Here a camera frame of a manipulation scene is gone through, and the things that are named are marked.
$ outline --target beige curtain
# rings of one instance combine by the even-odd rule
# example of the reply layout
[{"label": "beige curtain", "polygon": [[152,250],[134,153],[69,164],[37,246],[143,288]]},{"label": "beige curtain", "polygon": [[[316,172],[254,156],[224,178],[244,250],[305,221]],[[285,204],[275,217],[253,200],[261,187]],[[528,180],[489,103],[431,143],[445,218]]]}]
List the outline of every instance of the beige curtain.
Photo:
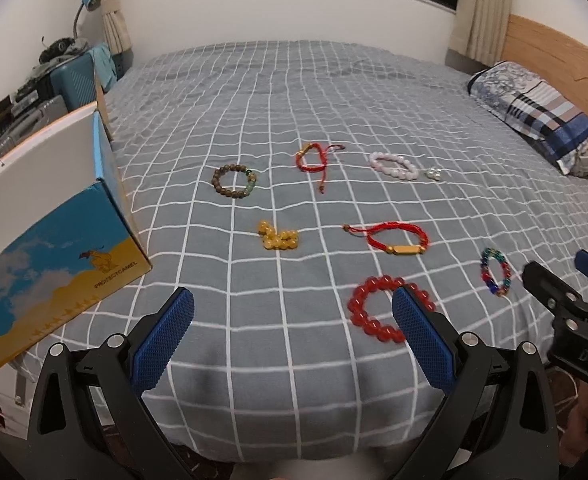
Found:
[{"label": "beige curtain", "polygon": [[492,66],[501,59],[512,0],[458,0],[450,49]]},{"label": "beige curtain", "polygon": [[132,48],[125,17],[120,10],[120,0],[101,0],[103,31],[112,54],[120,54]]}]

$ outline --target camel logo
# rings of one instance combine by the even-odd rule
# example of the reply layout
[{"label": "camel logo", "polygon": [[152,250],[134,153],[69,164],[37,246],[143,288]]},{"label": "camel logo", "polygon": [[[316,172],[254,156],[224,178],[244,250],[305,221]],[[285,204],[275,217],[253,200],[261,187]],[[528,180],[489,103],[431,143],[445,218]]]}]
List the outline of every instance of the camel logo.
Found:
[{"label": "camel logo", "polygon": [[110,253],[101,253],[98,250],[90,249],[78,255],[78,259],[86,258],[90,261],[96,270],[100,270],[103,274],[107,274],[111,270],[116,269],[118,265],[112,263],[112,255]]}]

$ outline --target mattress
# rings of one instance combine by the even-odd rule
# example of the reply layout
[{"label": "mattress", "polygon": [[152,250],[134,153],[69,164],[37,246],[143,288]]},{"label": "mattress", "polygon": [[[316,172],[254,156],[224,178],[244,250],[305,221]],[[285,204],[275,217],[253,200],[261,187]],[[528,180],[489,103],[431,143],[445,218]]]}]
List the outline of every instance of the mattress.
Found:
[{"label": "mattress", "polygon": [[[588,180],[561,176],[475,104],[466,82],[444,66],[317,41],[216,44],[131,69],[107,100],[154,268],[18,365],[36,377],[54,342],[77,350],[127,333],[181,285],[194,294],[194,322],[143,396],[171,441],[254,462],[324,459],[418,436],[442,394],[407,345],[351,325],[355,286],[402,276],[429,291],[457,330],[504,348],[530,340],[542,352],[551,316],[516,272],[509,295],[493,296],[480,279],[483,249],[503,251],[517,272],[539,261],[588,300],[588,280],[573,266],[576,251],[588,250]],[[295,165],[306,142],[346,146],[328,155],[324,194],[320,174]],[[374,151],[406,156],[420,177],[377,173]],[[314,152],[306,160],[314,164]],[[216,168],[237,163],[258,176],[243,200],[210,183]],[[427,168],[440,168],[441,181],[424,176]],[[298,248],[267,251],[261,219],[298,230]],[[341,228],[383,221],[419,225],[429,249],[395,256]],[[414,243],[400,231],[380,240]],[[384,292],[366,307],[394,323]]]}]

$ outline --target silver screw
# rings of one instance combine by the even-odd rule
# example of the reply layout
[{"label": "silver screw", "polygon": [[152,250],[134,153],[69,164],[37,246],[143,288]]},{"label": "silver screw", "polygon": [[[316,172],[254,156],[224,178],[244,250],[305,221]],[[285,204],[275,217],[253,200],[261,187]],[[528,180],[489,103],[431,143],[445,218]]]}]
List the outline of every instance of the silver screw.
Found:
[{"label": "silver screw", "polygon": [[56,343],[50,347],[50,355],[61,355],[64,349],[65,347],[61,343]]},{"label": "silver screw", "polygon": [[471,332],[465,332],[461,339],[463,340],[463,343],[465,343],[467,346],[478,345],[478,336]]},{"label": "silver screw", "polygon": [[523,351],[526,354],[534,355],[536,353],[536,345],[534,343],[526,341],[525,343],[523,343]]},{"label": "silver screw", "polygon": [[125,338],[121,334],[114,334],[111,335],[110,338],[107,340],[107,346],[110,348],[118,348],[120,345],[123,344]]}]

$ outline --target pillow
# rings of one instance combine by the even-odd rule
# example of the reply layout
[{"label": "pillow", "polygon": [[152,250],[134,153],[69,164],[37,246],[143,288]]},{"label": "pillow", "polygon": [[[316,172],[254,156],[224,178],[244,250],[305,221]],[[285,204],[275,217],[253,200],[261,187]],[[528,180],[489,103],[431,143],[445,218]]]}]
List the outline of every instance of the pillow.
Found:
[{"label": "pillow", "polygon": [[588,175],[588,116],[547,81],[512,61],[476,74],[468,92],[565,175]]}]

